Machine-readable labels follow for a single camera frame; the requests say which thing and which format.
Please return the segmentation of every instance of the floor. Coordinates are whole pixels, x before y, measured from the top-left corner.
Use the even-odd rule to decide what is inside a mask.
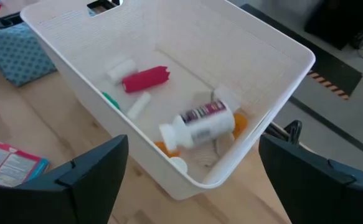
[[[354,49],[346,47],[340,51],[303,31],[308,15],[307,12],[310,12],[319,0],[230,0],[230,2],[237,6],[246,3],[251,4],[363,73],[363,59],[358,57]],[[312,92],[314,91],[317,93],[316,98],[322,99],[321,101],[312,100]],[[308,78],[297,89],[296,95],[310,108],[322,114],[363,143],[363,78],[348,101],[340,99],[340,97]],[[303,122],[301,140],[318,154],[363,170],[363,152],[360,149],[348,143],[291,103],[284,106],[275,118],[275,122],[280,125],[287,125],[294,119],[300,119]]]

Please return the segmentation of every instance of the green object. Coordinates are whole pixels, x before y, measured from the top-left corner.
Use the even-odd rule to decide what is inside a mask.
[[[118,110],[120,110],[120,106],[119,106],[118,102],[116,102],[116,100],[114,100],[109,94],[102,92],[102,95],[104,95],[105,98],[107,100],[109,100],[113,106],[115,106]]]

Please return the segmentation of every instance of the wooden table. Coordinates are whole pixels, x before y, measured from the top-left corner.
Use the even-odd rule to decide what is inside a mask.
[[[0,141],[51,169],[110,139],[58,73],[15,88],[0,74]],[[109,223],[290,223],[255,146],[223,186],[175,201],[129,158]]]

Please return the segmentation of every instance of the bottle label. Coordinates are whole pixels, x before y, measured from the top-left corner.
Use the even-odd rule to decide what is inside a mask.
[[[210,129],[203,129],[198,131],[195,134],[192,134],[192,141],[194,144],[200,143],[203,139],[208,139],[212,137],[212,133],[210,132]]]
[[[189,110],[184,114],[181,114],[181,118],[185,124],[190,124],[201,118],[206,118],[210,115],[226,110],[225,105],[220,100],[208,103],[204,106],[200,106],[196,109]]]

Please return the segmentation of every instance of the white pill bottle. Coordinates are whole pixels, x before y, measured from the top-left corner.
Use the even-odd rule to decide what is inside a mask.
[[[178,146],[190,149],[223,133],[231,133],[234,128],[232,110],[221,100],[186,111],[177,115],[172,124],[159,126],[169,151],[175,151]]]

